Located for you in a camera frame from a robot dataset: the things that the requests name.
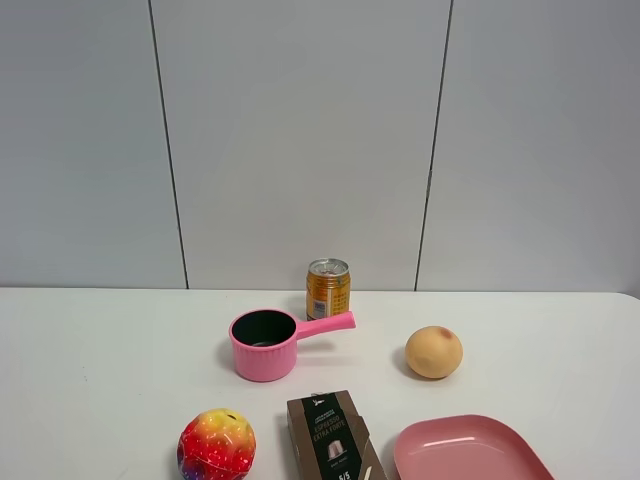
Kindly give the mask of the pink square plate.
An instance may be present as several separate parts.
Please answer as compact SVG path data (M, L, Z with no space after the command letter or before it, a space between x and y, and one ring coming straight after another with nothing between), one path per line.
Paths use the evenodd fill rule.
M401 479L550 479L530 445L508 425L467 414L416 422L394 446Z

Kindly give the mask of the pale peach fruit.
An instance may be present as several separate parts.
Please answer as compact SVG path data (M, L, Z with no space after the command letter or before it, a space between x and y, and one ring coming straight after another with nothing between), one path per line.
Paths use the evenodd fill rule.
M451 375L460 366L463 355L459 338L442 326L428 326L417 330L407 340L404 350L410 369L431 380Z

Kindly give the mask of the brown espresso capsule box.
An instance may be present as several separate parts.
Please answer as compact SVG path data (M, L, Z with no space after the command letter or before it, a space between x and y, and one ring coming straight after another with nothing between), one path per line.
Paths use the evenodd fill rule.
M364 418L347 390L287 402L302 480L386 480Z

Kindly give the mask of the red yellow strawberry ball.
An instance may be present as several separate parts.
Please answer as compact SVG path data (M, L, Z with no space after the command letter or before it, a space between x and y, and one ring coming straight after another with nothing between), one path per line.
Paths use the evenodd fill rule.
M248 420L227 408L198 414L183 430L177 465L188 480L240 480L253 464L256 438Z

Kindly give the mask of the orange drink can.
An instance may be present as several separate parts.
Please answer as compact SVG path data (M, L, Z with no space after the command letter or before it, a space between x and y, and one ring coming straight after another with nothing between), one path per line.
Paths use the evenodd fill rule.
M309 321L350 310L351 275L348 264L336 258L312 261L306 277L306 317Z

